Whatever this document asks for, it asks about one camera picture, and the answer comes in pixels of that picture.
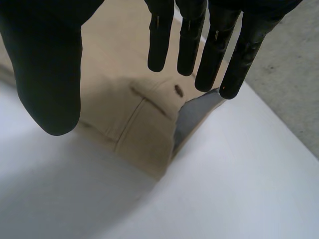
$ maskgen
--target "gray floor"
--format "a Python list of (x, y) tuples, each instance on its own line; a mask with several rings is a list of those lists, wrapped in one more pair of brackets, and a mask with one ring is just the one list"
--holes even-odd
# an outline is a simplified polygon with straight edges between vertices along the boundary
[[(226, 60), (240, 32), (238, 20)], [(208, 21), (203, 35), (207, 36)], [(246, 82), (319, 158), (319, 0), (305, 0), (268, 34)]]

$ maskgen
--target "folded garment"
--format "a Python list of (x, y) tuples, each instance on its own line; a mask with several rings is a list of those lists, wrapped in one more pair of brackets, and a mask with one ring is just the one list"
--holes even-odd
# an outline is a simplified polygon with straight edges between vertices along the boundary
[[(194, 73), (178, 74), (177, 20), (164, 69), (160, 73), (148, 69), (150, 19), (143, 0), (108, 0), (83, 25), (82, 109), (76, 130), (160, 179), (173, 156), (223, 99), (217, 91), (203, 95), (194, 87), (203, 44)], [(226, 68), (223, 62), (213, 89), (220, 86)], [(0, 78), (14, 83), (12, 73), (2, 54)]]

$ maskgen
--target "white surface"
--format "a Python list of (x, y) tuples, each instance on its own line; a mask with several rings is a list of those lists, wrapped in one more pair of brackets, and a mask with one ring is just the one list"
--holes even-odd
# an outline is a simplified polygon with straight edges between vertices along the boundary
[(319, 163), (244, 84), (157, 184), (0, 82), (2, 239), (317, 239)]

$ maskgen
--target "black robotic finger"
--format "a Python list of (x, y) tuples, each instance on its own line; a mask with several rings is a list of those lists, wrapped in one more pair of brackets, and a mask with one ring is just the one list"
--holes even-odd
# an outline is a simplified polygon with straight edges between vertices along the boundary
[(148, 67), (160, 72), (168, 51), (170, 29), (174, 17), (173, 0), (145, 0), (152, 14), (150, 23), (150, 49)]
[(189, 76), (194, 70), (207, 0), (176, 0), (183, 17), (179, 40), (177, 71)]
[(244, 13), (241, 32), (220, 86), (221, 97), (228, 100), (236, 97), (264, 38), (279, 22)]
[(239, 9), (215, 6), (209, 1), (210, 29), (195, 80), (199, 91), (211, 90), (240, 12)]

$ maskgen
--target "robotic hand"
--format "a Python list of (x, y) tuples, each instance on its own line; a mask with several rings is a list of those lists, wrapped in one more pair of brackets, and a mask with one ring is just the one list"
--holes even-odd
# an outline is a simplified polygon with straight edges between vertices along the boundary
[[(220, 87), (225, 99), (234, 98), (266, 35), (302, 0), (208, 0), (210, 29), (195, 87), (208, 92), (215, 81), (237, 18), (244, 12), (242, 28)], [(152, 14), (148, 67), (163, 69), (174, 14), (174, 0), (145, 0)], [(177, 70), (189, 76), (194, 69), (207, 0), (176, 0), (183, 17)]]
[[(80, 111), (81, 25), (104, 0), (0, 0), (0, 33), (11, 59), (19, 98), (49, 134), (77, 124)], [(152, 14), (148, 66), (163, 69), (174, 15), (174, 0), (145, 0)], [(242, 29), (220, 94), (234, 98), (269, 33), (301, 0), (208, 0), (210, 30), (195, 80), (211, 89), (241, 11)], [(193, 72), (207, 0), (176, 0), (183, 16), (177, 70)]]

